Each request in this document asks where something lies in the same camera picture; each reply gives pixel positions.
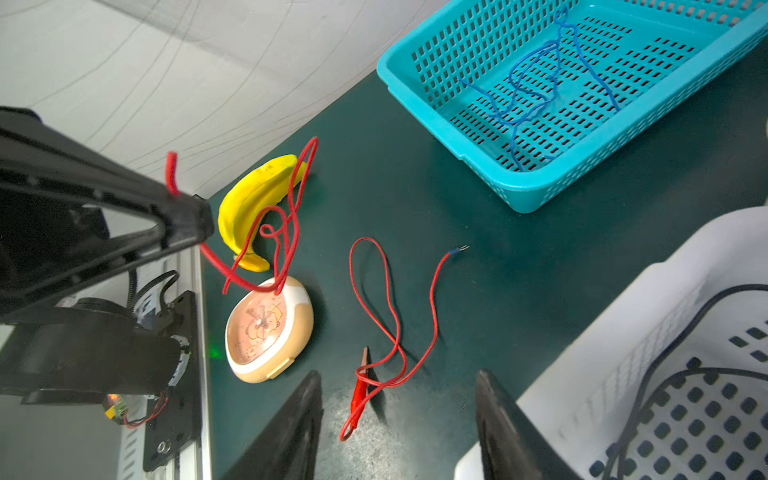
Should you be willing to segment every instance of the blue string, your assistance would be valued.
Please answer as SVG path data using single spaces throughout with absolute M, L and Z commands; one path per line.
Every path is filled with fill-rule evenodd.
M 560 55 L 560 45 L 562 40 L 562 31 L 563 28 L 570 29 L 574 32 L 574 46 L 576 49 L 576 54 L 581 60 L 581 63 L 584 64 L 586 69 L 590 72 L 592 77 L 602 86 L 602 88 L 607 92 L 608 98 L 611 100 L 611 103 L 616 108 L 616 110 L 619 110 L 619 104 L 616 101 L 616 97 L 614 96 L 613 91 L 608 87 L 608 85 L 603 81 L 602 78 L 594 71 L 592 66 L 587 61 L 586 57 L 584 56 L 584 53 L 581 51 L 581 46 L 578 42 L 578 27 L 576 25 L 571 25 L 564 23 L 568 19 L 568 8 L 563 8 L 561 11 L 559 11 L 557 14 L 555 14 L 554 23 L 558 26 L 558 39 L 555 40 L 547 40 L 541 47 L 535 49 L 534 51 L 526 54 L 523 58 L 519 59 L 515 62 L 514 65 L 512 65 L 512 68 L 509 70 L 509 75 L 507 76 L 507 80 L 509 81 L 510 85 L 513 88 L 514 93 L 512 94 L 512 99 L 509 103 L 509 106 L 504 111 L 500 111 L 498 104 L 496 103 L 495 98 L 493 98 L 493 95 L 490 92 L 487 92 L 480 87 L 477 87 L 463 78 L 459 79 L 461 83 L 463 83 L 465 86 L 472 88 L 473 90 L 477 91 L 479 94 L 482 94 L 491 102 L 491 107 L 493 109 L 492 114 L 488 114 L 490 118 L 496 119 L 500 124 L 508 125 L 512 127 L 512 134 L 511 134 L 511 140 L 509 142 L 509 153 L 511 154 L 511 159 L 515 163 L 515 166 L 522 172 L 524 171 L 522 164 L 518 160 L 518 158 L 515 156 L 515 146 L 517 144 L 517 136 L 518 136 L 518 128 L 520 125 L 524 124 L 525 122 L 529 121 L 535 121 L 540 118 L 544 114 L 544 110 L 546 107 L 551 104 L 555 98 L 558 96 L 558 76 L 560 75 L 561 67 L 562 67 L 562 58 Z M 551 90 L 552 90 L 552 96 L 548 98 L 545 94 L 538 93 L 537 91 L 531 91 L 523 88 L 520 85 L 520 82 L 522 78 L 525 76 L 526 73 L 528 73 L 528 69 L 531 68 L 533 65 L 536 65 L 539 60 L 541 60 L 541 57 L 551 53 L 552 51 L 555 52 L 556 58 L 557 58 L 557 67 L 553 70 L 550 75 L 547 76 L 547 80 L 551 82 Z M 515 71 L 522 65 L 524 62 L 526 62 L 529 58 L 534 57 L 535 58 L 528 63 L 528 65 L 525 66 L 525 68 L 517 75 L 518 80 L 515 81 Z M 543 100 L 541 103 L 534 105 L 529 111 L 525 112 L 520 118 L 513 119 L 513 120 L 505 120 L 504 116 L 509 114 L 517 104 L 517 96 L 518 93 L 521 94 L 527 94 L 529 96 L 532 96 L 537 99 Z M 544 155 L 544 158 L 548 161 L 552 161 L 555 159 L 555 157 Z

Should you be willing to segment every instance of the yellow banana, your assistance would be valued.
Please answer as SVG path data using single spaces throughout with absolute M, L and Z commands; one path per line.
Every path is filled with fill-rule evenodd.
M 270 263 L 253 252 L 251 245 L 245 245 L 253 220 L 264 207 L 277 205 L 288 194 L 288 183 L 298 159 L 296 155 L 283 155 L 266 162 L 237 182 L 227 192 L 219 207 L 219 233 L 224 243 L 239 255 L 243 247 L 248 250 L 240 266 L 252 272 L 266 272 Z M 297 185 L 306 171 L 306 163 L 296 175 Z

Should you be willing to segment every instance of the blue basket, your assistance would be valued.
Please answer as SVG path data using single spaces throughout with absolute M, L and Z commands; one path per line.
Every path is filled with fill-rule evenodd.
M 514 210 L 537 210 L 658 120 L 768 33 L 768 8 L 750 0 L 455 0 L 393 45 L 379 61 L 389 91 Z M 514 91 L 512 65 L 557 37 L 556 12 L 568 7 L 581 50 L 611 87 L 588 73 L 572 33 L 561 43 L 558 96 L 522 125 L 511 161 L 511 129 L 493 118 Z M 554 54 L 540 61 L 552 62 Z M 546 65 L 521 86 L 541 90 Z M 531 102 L 520 101 L 521 107 Z M 513 118 L 523 112 L 516 108 Z

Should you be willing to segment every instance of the white plastic basket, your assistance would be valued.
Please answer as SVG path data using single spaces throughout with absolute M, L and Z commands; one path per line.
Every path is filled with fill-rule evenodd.
M 647 367 L 709 298 L 744 283 L 768 283 L 768 207 L 723 215 L 666 262 L 649 266 L 518 405 L 574 471 L 600 478 Z M 728 296 L 660 366 L 648 392 L 694 358 L 705 367 L 768 373 L 767 320 L 768 292 Z M 665 392 L 629 445 L 625 478 L 768 477 L 766 382 L 691 376 Z M 472 456 L 471 450 L 457 474 Z

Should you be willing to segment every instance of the table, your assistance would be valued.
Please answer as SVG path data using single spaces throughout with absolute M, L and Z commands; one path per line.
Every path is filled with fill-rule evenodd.
M 453 157 L 371 74 L 258 164 L 298 154 L 320 138 L 301 207 L 291 275 L 315 311 L 309 345 L 277 379 L 251 385 L 224 355 L 227 316 L 245 291 L 220 294 L 204 270 L 214 477 L 232 465 L 299 381 L 323 382 L 316 478 L 451 478 L 477 441 L 475 375 L 490 369 L 513 397 L 647 265 L 665 260 L 697 228 L 768 196 L 768 41 L 597 166 L 540 210 L 517 214 Z M 214 216 L 225 188 L 210 199 Z M 429 284 L 451 248 L 437 289 L 439 341 L 424 368 L 368 408 L 346 443 L 353 371 L 364 346 L 380 359 L 391 343 L 358 305 L 347 256 L 375 237 L 394 276 L 404 347 L 418 359 L 432 338 Z M 232 253 L 214 236 L 222 258 Z M 356 257 L 365 294 L 386 309 L 372 247 Z M 252 282 L 269 275 L 248 273 Z M 399 361 L 377 369 L 388 379 Z

